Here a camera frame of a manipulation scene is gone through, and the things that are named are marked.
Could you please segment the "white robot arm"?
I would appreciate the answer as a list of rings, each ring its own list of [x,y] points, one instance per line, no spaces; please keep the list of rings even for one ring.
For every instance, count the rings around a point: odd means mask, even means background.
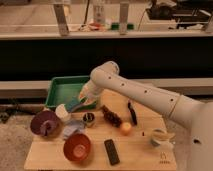
[[[94,68],[78,98],[86,104],[97,100],[104,89],[120,93],[183,126],[190,132],[186,171],[213,171],[213,102],[121,77],[116,62]]]

